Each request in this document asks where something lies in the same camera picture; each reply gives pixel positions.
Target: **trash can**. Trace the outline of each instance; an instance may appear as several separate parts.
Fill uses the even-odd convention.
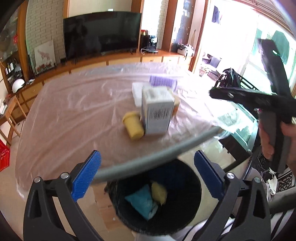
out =
[[[166,187],[166,203],[159,205],[150,220],[144,219],[125,199],[152,181]],[[185,228],[195,217],[201,201],[201,184],[195,172],[175,159],[139,175],[108,182],[106,192],[119,219],[131,230],[146,235],[173,234]]]

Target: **coffee machine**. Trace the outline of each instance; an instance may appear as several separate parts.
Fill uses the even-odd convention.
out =
[[[157,37],[153,35],[141,35],[140,39],[140,51],[158,53],[157,47]]]

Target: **human hand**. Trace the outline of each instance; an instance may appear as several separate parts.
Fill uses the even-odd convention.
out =
[[[296,165],[296,125],[281,123],[281,130],[285,136],[291,137],[291,148],[287,160],[287,165],[292,169],[291,165]],[[274,148],[270,145],[269,136],[265,132],[261,122],[259,122],[259,136],[261,138],[262,153],[266,159],[270,159],[274,154]]]

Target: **television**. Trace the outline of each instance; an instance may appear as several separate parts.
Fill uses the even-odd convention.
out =
[[[66,18],[66,58],[137,49],[140,24],[141,13],[135,12],[95,12]]]

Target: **painting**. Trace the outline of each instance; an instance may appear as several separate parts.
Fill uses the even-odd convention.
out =
[[[56,63],[54,55],[54,41],[50,40],[34,49],[36,60],[36,73],[42,73],[54,67]]]

